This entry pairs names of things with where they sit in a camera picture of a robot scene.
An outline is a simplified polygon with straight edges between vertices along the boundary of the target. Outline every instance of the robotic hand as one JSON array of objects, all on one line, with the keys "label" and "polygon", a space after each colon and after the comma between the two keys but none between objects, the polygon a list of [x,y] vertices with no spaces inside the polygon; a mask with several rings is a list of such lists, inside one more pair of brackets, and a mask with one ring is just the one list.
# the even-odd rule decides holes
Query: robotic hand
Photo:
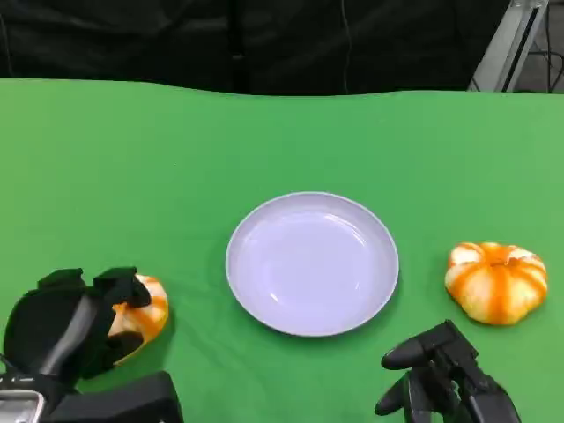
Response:
[{"label": "robotic hand", "polygon": [[450,320],[404,341],[382,358],[382,366],[411,369],[384,394],[375,413],[403,408],[408,423],[430,423],[434,412],[445,423],[520,423],[508,393],[482,372],[476,357]]},{"label": "robotic hand", "polygon": [[138,346],[136,333],[108,335],[113,306],[151,302],[135,268],[110,269],[93,286],[81,274],[80,269],[51,273],[12,310],[0,354],[6,366],[0,374],[0,422],[182,423],[166,372],[103,392],[77,392],[78,379],[108,371]]}]

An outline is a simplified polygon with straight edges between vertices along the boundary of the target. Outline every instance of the cable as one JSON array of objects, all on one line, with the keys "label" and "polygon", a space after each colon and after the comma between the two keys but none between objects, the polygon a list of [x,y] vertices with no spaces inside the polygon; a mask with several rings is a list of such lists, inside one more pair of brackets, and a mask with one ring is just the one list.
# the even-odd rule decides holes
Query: cable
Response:
[{"label": "cable", "polygon": [[555,71],[558,71],[558,74],[556,75],[556,79],[551,82],[550,87],[549,87],[549,93],[552,94],[554,92],[554,89],[556,88],[556,86],[559,84],[560,80],[562,79],[562,76],[564,76],[564,55],[562,55],[561,53],[558,53],[556,51],[551,52],[550,56],[557,56],[560,59],[560,68],[557,68],[556,66],[554,66],[552,64],[552,61],[548,62],[548,51],[547,50],[537,50],[537,51],[531,51],[529,53],[529,55],[531,56],[543,56],[543,58],[546,60],[547,66],[552,67],[552,69],[554,69]]},{"label": "cable", "polygon": [[476,82],[476,79],[473,76],[472,76],[472,83],[474,84],[474,88],[476,88],[476,91],[478,92],[482,91],[479,89],[478,83]]},{"label": "cable", "polygon": [[6,24],[4,22],[4,17],[0,13],[0,29],[2,30],[2,37],[4,40],[4,53],[6,54],[6,67],[8,68],[8,75],[10,77],[14,76],[14,69],[11,67],[11,54],[10,54],[10,43],[8,42],[8,30],[6,29]]},{"label": "cable", "polygon": [[341,0],[341,17],[343,18],[343,25],[345,26],[346,39],[349,48],[346,51],[345,67],[343,69],[343,88],[345,94],[349,93],[349,65],[351,64],[351,53],[353,51],[353,38],[351,37],[351,29],[349,27],[349,19],[346,17],[345,0]]},{"label": "cable", "polygon": [[546,92],[551,93],[551,82],[553,80],[553,49],[550,43],[550,3],[546,4],[545,14],[545,35],[546,35],[546,50],[548,56],[545,56],[548,66],[546,66]]}]

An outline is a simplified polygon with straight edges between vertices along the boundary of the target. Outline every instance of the plate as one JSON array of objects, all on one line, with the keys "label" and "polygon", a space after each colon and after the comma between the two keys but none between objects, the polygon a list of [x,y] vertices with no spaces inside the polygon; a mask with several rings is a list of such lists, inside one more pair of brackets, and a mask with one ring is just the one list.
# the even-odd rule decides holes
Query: plate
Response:
[{"label": "plate", "polygon": [[281,332],[324,337],[374,317],[394,292],[396,245],[366,207],[323,192],[274,198],[235,229],[226,253],[237,301]]}]

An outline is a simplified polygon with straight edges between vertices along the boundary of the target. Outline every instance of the orange pumpkin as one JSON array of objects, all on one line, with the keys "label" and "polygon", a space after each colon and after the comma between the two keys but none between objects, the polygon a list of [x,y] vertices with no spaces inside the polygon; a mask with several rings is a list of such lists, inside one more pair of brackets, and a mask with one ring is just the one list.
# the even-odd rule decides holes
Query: orange pumpkin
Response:
[{"label": "orange pumpkin", "polygon": [[535,254],[495,242],[457,245],[445,285],[466,314],[482,323],[514,324],[546,297],[546,268]]},{"label": "orange pumpkin", "polygon": [[119,359],[116,365],[153,341],[162,332],[168,319],[167,294],[159,280],[151,276],[135,276],[149,291],[151,304],[141,308],[130,307],[127,302],[114,305],[115,317],[108,335],[112,337],[122,332],[136,332],[143,337],[143,343],[134,352]]}]

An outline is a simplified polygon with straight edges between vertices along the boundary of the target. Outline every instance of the green table surface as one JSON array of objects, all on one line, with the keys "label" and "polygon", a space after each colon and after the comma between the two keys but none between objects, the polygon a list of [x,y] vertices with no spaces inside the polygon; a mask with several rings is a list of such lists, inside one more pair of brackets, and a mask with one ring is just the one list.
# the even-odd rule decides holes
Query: green table surface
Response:
[{"label": "green table surface", "polygon": [[[395,343],[452,319],[524,422],[561,420],[564,98],[392,93],[266,98],[159,85],[0,80],[0,321],[52,270],[90,280],[135,264],[162,279],[172,319],[82,390],[166,369],[186,421],[377,418]],[[292,191],[350,197],[394,236],[401,278],[370,323],[334,338],[263,327],[232,296],[226,244],[255,206]],[[459,241],[544,258],[550,292],[517,326],[471,322],[443,286]]]}]

